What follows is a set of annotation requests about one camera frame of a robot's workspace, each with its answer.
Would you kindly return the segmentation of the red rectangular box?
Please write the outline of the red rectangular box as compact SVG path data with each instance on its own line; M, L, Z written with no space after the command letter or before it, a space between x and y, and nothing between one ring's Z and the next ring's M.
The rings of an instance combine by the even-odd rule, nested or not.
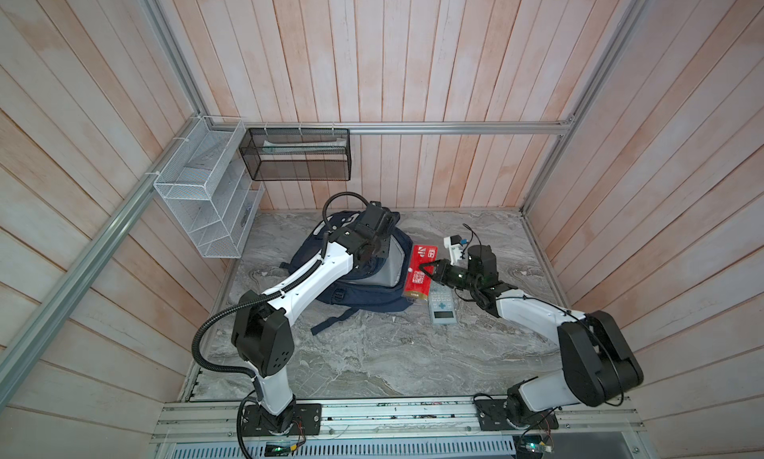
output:
M416 244L412 247L411 258L403 296L411 300L427 300L430 295L433 273L432 262L438 258L438 248L433 245Z

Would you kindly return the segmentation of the light green calculator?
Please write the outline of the light green calculator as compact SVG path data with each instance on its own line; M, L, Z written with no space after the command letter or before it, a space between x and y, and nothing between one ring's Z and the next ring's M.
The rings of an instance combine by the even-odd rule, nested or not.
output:
M458 323L455 297L453 291L447 286L438 283L431 285L428 307L434 325L445 326Z

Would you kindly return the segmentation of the navy blue student backpack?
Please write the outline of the navy blue student backpack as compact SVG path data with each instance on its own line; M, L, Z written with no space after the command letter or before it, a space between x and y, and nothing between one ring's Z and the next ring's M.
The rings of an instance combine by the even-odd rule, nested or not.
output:
M329 224L319 222L306 238L289 262L283 262L280 268L293 274L320 251L322 236L330 228L349 226L360 215L358 210L342 210L328 217ZM411 260L413 241L400 228L395 228L390 236L388 256L375 257L368 264L353 270L346 276L333 282L318 301L335 306L342 306L346 311L330 317L310 329L312 335L318 335L334 324L348 320L357 312L376 313L402 312L411 306L412 301L403 296L408 267Z

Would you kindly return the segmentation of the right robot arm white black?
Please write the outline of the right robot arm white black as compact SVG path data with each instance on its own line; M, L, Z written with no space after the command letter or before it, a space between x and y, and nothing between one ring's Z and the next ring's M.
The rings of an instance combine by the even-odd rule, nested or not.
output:
M487 245L468 248L468 266L438 259L428 246L416 246L411 272L469 294L493 317L515 322L559 349L561 367L507 390L505 414L514 427L535 427L568 405L597 407L644 383L644 372L615 319L605 311L584 313L531 297L499 279L497 256Z

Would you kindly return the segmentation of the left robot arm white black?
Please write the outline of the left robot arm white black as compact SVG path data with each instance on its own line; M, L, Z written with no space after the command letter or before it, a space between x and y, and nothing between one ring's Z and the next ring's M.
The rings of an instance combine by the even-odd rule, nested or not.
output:
M231 342L253 378L260 407L274 417L294 407L287 365L294 357L294 325L314 301L383 313L407 308L403 297L413 243L397 226L399 212L380 202L364 210L324 214L285 264L288 278L263 294L242 296Z

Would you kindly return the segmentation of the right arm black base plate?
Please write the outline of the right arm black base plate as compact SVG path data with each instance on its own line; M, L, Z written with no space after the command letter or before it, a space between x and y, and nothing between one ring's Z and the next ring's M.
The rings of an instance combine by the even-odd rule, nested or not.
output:
M487 395L473 398L481 431L525 431L556 430L559 421L555 410L541 412L523 412L519 418L512 418L505 399L493 399Z

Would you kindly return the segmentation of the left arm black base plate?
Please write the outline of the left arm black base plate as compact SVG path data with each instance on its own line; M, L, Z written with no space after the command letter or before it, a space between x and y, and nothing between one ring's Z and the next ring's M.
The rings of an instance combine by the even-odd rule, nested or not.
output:
M280 415L270 414L256 403L247 403L239 429L244 437L318 435L321 424L320 403L297 403Z

